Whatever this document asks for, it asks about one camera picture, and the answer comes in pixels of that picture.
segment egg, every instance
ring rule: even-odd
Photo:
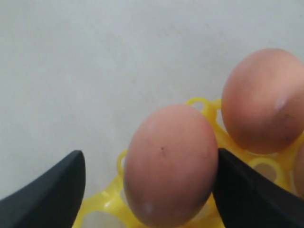
[[[162,108],[141,124],[128,148],[128,205],[149,227],[178,227],[202,209],[217,167],[218,146],[207,119],[185,104]]]
[[[226,81],[222,117],[242,149],[256,154],[280,152],[304,130],[304,65],[278,48],[254,52]]]
[[[294,186],[298,196],[304,199],[304,144],[300,147],[294,162]]]

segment yellow plastic egg tray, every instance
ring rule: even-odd
[[[203,103],[201,113],[211,123],[215,132],[219,148],[226,148],[249,166],[262,173],[275,184],[295,194],[292,170],[296,151],[303,142],[302,134],[297,141],[286,150],[271,155],[255,155],[240,149],[230,138],[227,132],[218,124],[217,116],[221,109],[221,100],[208,101],[202,97],[195,97],[186,102],[188,105]],[[122,152],[117,159],[118,175],[110,185],[92,197],[83,200],[73,228],[81,228],[84,216],[95,211],[102,211],[116,216],[126,228],[145,228],[133,215],[127,204],[122,199],[123,191],[123,167],[122,160],[127,151]],[[211,195],[201,212],[181,228],[224,228],[219,216],[215,201]]]

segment gray background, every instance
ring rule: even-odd
[[[0,1],[0,197],[74,149],[102,190],[152,111],[220,98],[256,49],[304,60],[303,40],[300,0]]]

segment eggshell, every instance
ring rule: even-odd
[[[304,144],[299,149],[294,162],[294,186],[298,196],[304,199]]]
[[[291,53],[267,48],[241,61],[222,94],[227,132],[243,149],[280,152],[304,130],[304,65]]]
[[[127,202],[147,226],[175,228],[205,204],[217,166],[217,142],[207,119],[185,104],[165,107],[132,138],[124,165]]]

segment white table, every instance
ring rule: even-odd
[[[301,0],[0,1],[0,197],[74,149],[101,191],[152,111],[220,98],[259,48],[304,60],[303,39]]]

